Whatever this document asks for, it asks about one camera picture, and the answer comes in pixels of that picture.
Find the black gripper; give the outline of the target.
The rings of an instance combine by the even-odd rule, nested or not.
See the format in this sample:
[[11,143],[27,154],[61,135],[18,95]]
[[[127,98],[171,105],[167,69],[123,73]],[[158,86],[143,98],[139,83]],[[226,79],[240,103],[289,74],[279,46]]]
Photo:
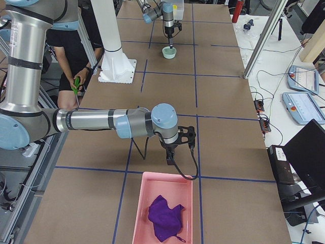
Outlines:
[[196,133],[193,126],[184,127],[178,126],[176,135],[171,139],[172,141],[167,141],[165,139],[166,147],[166,161],[167,165],[175,165],[174,161],[174,150],[177,146],[187,144],[191,151],[194,151],[196,143]]
[[175,32],[175,28],[178,28],[178,33],[182,31],[182,23],[179,21],[176,22],[164,22],[164,31],[165,36],[168,38],[170,49],[173,48],[173,34]]

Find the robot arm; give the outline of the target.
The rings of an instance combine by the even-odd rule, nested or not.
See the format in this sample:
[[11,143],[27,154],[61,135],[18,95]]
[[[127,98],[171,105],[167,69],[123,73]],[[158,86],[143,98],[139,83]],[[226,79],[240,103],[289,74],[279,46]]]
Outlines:
[[154,1],[156,4],[155,7],[152,7],[146,1],[138,0],[137,3],[146,23],[151,23],[159,17],[162,17],[163,34],[168,39],[169,48],[172,49],[174,44],[173,38],[182,31],[182,23],[174,19],[173,5],[166,1],[161,1],[159,4]]

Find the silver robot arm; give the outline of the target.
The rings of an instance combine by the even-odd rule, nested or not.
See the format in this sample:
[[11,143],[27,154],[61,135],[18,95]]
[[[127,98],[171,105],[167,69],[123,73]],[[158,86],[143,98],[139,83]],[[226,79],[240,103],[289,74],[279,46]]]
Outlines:
[[193,127],[178,125],[173,106],[162,103],[148,110],[66,110],[38,104],[46,31],[79,27],[77,1],[7,1],[11,17],[6,96],[1,102],[1,148],[15,150],[71,130],[114,130],[120,138],[158,136],[166,160],[174,165],[175,148],[195,147]]

